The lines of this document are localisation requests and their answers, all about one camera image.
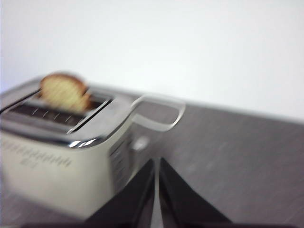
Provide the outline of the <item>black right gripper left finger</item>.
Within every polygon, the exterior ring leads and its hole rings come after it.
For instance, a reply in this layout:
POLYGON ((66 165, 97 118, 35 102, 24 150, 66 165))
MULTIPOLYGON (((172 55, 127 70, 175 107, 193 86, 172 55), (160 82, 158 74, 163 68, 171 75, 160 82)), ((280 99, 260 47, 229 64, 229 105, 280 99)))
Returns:
POLYGON ((155 193, 155 164, 148 160, 129 183, 85 221, 87 228, 149 228, 155 193))

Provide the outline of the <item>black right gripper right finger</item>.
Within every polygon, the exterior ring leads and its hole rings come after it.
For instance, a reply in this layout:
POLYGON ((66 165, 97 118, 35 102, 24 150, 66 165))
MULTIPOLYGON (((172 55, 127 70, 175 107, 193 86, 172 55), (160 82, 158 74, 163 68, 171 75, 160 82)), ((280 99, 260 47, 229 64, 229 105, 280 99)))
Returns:
POLYGON ((164 158, 159 166, 159 197, 165 228, 221 228, 233 224, 195 192, 164 158))

